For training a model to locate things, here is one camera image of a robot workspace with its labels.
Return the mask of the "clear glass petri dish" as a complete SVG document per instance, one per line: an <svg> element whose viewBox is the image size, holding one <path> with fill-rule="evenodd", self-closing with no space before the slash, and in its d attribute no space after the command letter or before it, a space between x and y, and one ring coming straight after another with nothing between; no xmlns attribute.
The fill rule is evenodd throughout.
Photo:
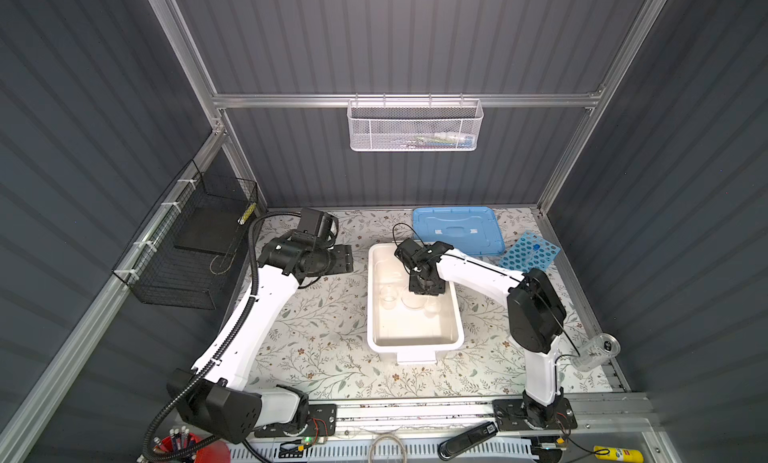
<svg viewBox="0 0 768 463"><path fill-rule="evenodd" d="M425 305L425 297L423 295L414 294L410 291L401 293L401 301L405 307L411 310L421 310Z"/></svg>

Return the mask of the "white plastic storage bin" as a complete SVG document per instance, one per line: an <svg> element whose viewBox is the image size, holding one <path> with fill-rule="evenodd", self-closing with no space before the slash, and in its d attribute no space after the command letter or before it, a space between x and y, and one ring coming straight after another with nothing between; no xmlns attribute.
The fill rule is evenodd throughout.
<svg viewBox="0 0 768 463"><path fill-rule="evenodd" d="M411 310L402 301L392 310L379 305L382 285L394 285L401 293L409 291L408 275L394 256L393 243L379 243L368 251L367 343L374 352L400 365L435 364L445 353L460 349L465 333L455 286L449 283L441 299L438 316L427 318L421 310Z"/></svg>

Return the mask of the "clear plastic measuring cup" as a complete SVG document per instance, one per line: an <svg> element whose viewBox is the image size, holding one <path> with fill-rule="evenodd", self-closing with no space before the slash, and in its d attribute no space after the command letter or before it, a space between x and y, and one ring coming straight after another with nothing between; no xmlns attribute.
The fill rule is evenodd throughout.
<svg viewBox="0 0 768 463"><path fill-rule="evenodd" d="M613 335L600 333L578 350L571 364L577 371L589 372L610 362L620 351L621 344Z"/></svg>

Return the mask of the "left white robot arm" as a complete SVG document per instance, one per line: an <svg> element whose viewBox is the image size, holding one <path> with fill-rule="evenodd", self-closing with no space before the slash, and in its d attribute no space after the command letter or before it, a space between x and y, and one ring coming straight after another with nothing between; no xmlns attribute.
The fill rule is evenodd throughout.
<svg viewBox="0 0 768 463"><path fill-rule="evenodd" d="M142 442L145 462L184 461L218 440L245 444L251 433L275 426L301 434L310 419L308 395L284 385L246 391L255 357L285 304L300 289L326 276L353 270L351 248L336 242L336 216L312 208L296 213L299 223L257 244L264 216L247 232L251 282L207 350L188 370L177 369L168 381L169 402L149 423ZM183 421L208 437L183 449L162 452L155 437L164 420L178 412Z"/></svg>

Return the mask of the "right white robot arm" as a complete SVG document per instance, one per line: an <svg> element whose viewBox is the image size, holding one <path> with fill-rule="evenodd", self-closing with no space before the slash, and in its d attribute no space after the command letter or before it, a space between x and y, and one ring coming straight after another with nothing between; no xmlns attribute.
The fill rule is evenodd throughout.
<svg viewBox="0 0 768 463"><path fill-rule="evenodd" d="M394 256L404 266L414 294L437 296L454 283L507 309L509 334L525 359L522 414L534 428L555 424L565 401L557 363L567 312L547 274L537 268L520 272L492 265L442 241L423 244L408 238L396 245Z"/></svg>

